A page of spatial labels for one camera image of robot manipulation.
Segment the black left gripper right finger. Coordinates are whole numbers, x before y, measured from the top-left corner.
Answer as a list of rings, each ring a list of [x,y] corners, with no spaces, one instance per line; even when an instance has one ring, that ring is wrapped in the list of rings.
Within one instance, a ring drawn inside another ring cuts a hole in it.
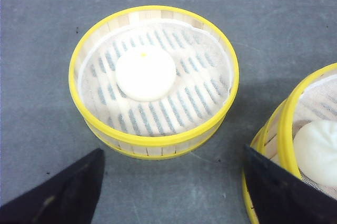
[[[336,200],[283,169],[278,223],[336,223]]]

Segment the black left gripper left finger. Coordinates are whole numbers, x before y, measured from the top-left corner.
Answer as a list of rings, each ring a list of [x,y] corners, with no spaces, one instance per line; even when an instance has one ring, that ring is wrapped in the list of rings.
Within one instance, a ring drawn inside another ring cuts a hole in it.
[[[1,223],[91,223],[104,168],[104,151],[97,148],[1,206]]]

